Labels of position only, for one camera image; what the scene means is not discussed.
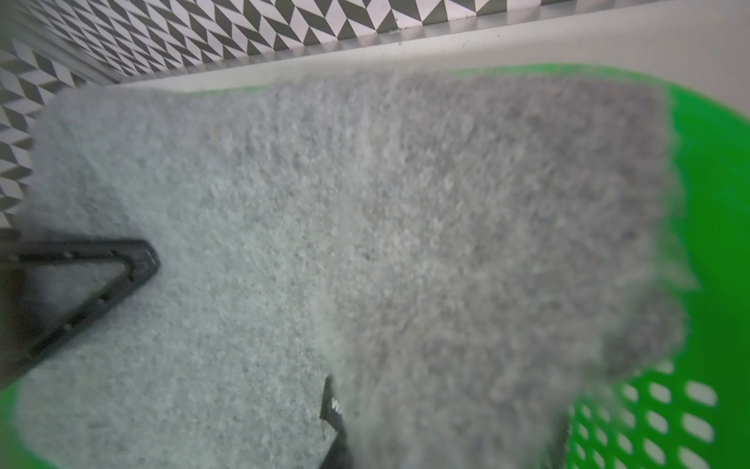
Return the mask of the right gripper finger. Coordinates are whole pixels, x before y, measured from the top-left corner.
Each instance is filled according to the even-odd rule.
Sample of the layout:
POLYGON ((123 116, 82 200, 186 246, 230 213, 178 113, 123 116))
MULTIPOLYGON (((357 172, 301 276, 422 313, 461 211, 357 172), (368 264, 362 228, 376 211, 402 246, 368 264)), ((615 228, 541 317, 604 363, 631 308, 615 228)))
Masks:
POLYGON ((2 240, 1 242, 1 385, 9 387, 68 344, 85 328, 145 285, 160 268, 145 240, 2 240), (31 268, 119 263, 124 272, 62 315, 44 322, 25 302, 31 268))

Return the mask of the grey scarf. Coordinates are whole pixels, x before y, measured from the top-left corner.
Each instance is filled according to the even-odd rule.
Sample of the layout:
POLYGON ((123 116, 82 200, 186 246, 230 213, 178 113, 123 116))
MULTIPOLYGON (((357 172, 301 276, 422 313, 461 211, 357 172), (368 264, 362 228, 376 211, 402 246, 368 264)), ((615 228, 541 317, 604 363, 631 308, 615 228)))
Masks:
POLYGON ((89 85, 32 131, 26 238, 144 238, 161 269, 33 369, 62 468, 527 468, 581 393, 683 340, 655 259, 664 94, 576 76, 89 85))

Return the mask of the green plastic basket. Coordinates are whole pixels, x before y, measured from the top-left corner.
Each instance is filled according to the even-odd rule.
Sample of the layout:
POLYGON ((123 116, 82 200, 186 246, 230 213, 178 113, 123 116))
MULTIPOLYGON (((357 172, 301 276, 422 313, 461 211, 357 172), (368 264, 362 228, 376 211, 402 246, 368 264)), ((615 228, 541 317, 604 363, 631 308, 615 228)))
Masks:
MULTIPOLYGON (((470 76, 425 74, 457 78, 576 76, 636 82, 664 94, 669 125, 668 169, 673 182, 664 197, 665 216, 656 234, 654 253, 664 266, 679 264, 685 268, 683 275, 667 273, 660 279, 663 289, 683 311, 683 340, 662 360, 578 395, 542 453, 527 468, 747 467, 747 120, 678 86, 622 72, 541 66, 470 76)), ((160 269, 161 261, 148 283, 160 269)), ((25 302, 42 314, 44 322, 58 322, 65 312, 123 272, 119 263, 31 268, 25 302)), ((1 464, 5 468, 62 468, 33 451, 15 427, 19 388, 29 373, 1 389, 1 464)), ((355 463, 331 376, 323 381, 316 429, 323 453, 311 468, 361 468, 355 463)))

